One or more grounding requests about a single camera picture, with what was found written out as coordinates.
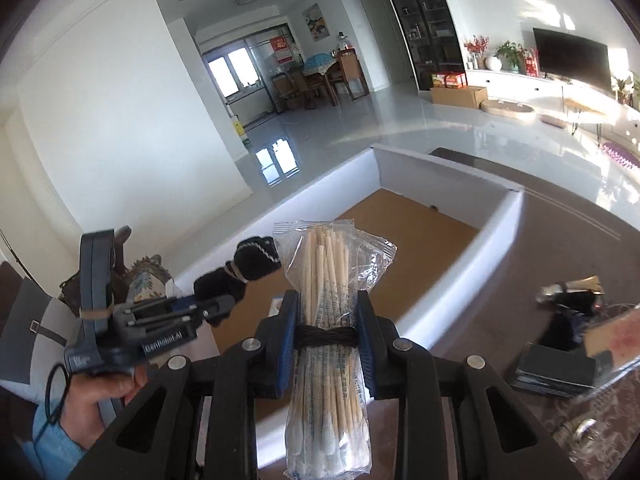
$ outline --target yellow object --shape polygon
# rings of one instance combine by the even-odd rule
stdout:
[[[234,118],[232,120],[234,128],[236,129],[236,133],[238,134],[239,137],[244,136],[244,128],[242,127],[242,124],[240,124],[240,120],[238,119],[237,115],[234,115]]]

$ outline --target wooden chair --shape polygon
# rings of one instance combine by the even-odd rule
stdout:
[[[304,101],[305,101],[305,108],[307,110],[316,108],[317,105],[316,105],[316,100],[314,99],[314,89],[317,89],[319,86],[322,86],[322,83],[318,85],[313,82],[308,82],[305,76],[303,75],[302,70],[300,70],[299,67],[290,68],[289,76],[293,80],[294,85],[298,88],[298,90],[302,94],[302,97],[304,98]]]
[[[271,78],[271,82],[278,93],[278,97],[287,104],[287,108],[293,108],[290,106],[290,102],[295,100],[300,92],[293,86],[289,76],[285,73],[276,74]]]
[[[335,69],[332,68],[330,70],[330,74],[328,74],[329,83],[334,87],[338,83],[344,83],[347,87],[347,92],[351,96],[351,100],[355,101],[356,99],[360,99],[365,95],[369,95],[369,86],[367,85],[367,80],[364,77],[362,72],[362,67],[360,65],[360,61],[358,60],[358,56],[356,55],[356,51],[353,48],[347,48],[345,50],[339,50],[336,53],[338,59],[338,67]],[[351,91],[350,81],[354,79],[359,79],[364,92],[355,97],[353,95],[353,91]]]

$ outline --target dining table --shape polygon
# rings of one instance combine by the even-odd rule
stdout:
[[[302,75],[305,77],[305,79],[309,80],[309,82],[313,80],[320,80],[320,79],[322,80],[322,84],[326,89],[326,94],[329,96],[329,101],[331,101],[331,104],[333,106],[338,105],[338,96],[335,94],[335,91],[332,88],[331,83],[329,82],[328,73],[332,69],[335,69],[337,66],[338,66],[338,60],[335,58],[332,58],[331,60],[328,60],[325,63],[313,65],[309,67],[305,66],[302,69]]]

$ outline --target white platform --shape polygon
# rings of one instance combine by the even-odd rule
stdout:
[[[430,348],[511,247],[524,196],[519,184],[435,156],[376,144],[240,228],[178,276],[176,283],[190,290],[197,277],[228,260],[240,240],[271,234],[276,221],[334,219],[380,188],[435,205],[441,213],[479,230],[449,270],[396,323],[400,335]],[[265,314],[270,303],[271,298],[264,298]],[[257,424],[258,466],[284,456],[286,418],[287,410],[281,410]]]

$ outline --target tv stand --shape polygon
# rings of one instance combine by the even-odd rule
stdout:
[[[598,140],[605,137],[640,155],[640,112],[587,84],[546,73],[531,77],[491,70],[467,70],[466,79],[469,85],[486,87],[489,98],[531,105],[539,114],[573,124],[574,129],[580,126]]]

